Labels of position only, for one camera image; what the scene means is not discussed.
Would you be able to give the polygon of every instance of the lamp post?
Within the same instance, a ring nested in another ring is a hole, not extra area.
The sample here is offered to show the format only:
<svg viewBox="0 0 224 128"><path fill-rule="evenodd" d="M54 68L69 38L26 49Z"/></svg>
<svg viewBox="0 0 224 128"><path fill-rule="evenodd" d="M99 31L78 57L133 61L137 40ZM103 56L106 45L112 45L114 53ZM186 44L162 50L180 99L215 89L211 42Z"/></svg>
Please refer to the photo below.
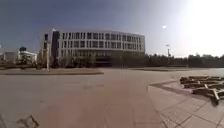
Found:
<svg viewBox="0 0 224 128"><path fill-rule="evenodd" d="M168 66L170 65L170 45L169 44L167 44L166 45L166 47L167 47L167 58L168 58Z"/></svg>
<svg viewBox="0 0 224 128"><path fill-rule="evenodd" d="M50 72L50 42L47 41L47 71Z"/></svg>

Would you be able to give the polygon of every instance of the tree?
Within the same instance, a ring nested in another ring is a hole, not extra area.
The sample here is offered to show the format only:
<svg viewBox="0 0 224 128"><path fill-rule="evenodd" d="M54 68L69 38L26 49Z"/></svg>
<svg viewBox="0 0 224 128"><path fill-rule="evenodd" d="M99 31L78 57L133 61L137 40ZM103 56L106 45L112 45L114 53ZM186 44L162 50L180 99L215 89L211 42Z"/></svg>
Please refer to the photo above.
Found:
<svg viewBox="0 0 224 128"><path fill-rule="evenodd" d="M20 52L24 52L24 51L26 51L26 47L24 47L24 46L20 47L20 48L19 48L19 51L20 51Z"/></svg>

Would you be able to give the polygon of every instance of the sunlight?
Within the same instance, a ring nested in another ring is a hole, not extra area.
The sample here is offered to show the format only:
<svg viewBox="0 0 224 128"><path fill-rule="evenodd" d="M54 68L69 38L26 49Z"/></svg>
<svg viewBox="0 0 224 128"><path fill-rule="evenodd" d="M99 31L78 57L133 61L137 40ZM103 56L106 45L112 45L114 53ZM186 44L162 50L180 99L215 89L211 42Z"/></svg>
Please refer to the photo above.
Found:
<svg viewBox="0 0 224 128"><path fill-rule="evenodd" d="M192 0L184 17L190 52L224 54L224 1Z"/></svg>

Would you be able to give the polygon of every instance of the pavement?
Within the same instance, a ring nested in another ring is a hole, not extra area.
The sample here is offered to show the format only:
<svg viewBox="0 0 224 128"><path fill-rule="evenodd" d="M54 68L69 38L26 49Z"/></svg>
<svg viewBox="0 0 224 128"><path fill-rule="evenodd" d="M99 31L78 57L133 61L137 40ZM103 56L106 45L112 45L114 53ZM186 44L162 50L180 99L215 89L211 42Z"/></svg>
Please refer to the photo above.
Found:
<svg viewBox="0 0 224 128"><path fill-rule="evenodd" d="M213 106L176 82L224 69L153 72L101 69L103 75L0 76L6 125L32 114L40 128L224 128L224 104Z"/></svg>
<svg viewBox="0 0 224 128"><path fill-rule="evenodd" d="M71 68L71 69L46 69L36 70L36 69L7 69L0 70L0 75L98 75L103 74L97 68Z"/></svg>

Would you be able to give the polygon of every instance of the street light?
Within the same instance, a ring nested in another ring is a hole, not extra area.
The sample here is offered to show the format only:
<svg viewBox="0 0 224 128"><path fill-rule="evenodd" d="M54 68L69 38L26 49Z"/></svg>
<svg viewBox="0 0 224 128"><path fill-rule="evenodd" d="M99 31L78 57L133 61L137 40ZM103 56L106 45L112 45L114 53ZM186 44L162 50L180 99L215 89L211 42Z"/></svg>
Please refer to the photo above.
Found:
<svg viewBox="0 0 224 128"><path fill-rule="evenodd" d="M166 44L166 47L167 47L167 58L168 58L168 66L169 66L169 64L170 64L170 56L171 56L171 54L170 54L170 45L169 44Z"/></svg>

